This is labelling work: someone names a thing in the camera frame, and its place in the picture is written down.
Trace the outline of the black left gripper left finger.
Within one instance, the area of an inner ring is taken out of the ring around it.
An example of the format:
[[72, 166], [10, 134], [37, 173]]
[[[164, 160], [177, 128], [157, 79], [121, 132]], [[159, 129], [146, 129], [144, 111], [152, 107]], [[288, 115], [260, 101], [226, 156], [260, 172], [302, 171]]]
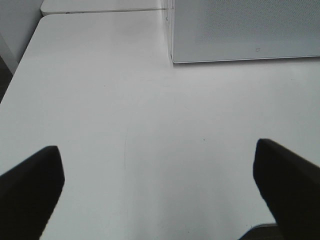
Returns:
[[0, 176], [0, 238], [38, 240], [65, 184], [60, 151], [46, 146]]

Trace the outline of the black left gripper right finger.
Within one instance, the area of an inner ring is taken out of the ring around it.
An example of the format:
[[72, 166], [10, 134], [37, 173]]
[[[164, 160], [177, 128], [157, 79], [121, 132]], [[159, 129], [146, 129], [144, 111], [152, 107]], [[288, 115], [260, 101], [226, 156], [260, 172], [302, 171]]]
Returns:
[[253, 178], [286, 240], [320, 238], [320, 168], [279, 143], [256, 144]]

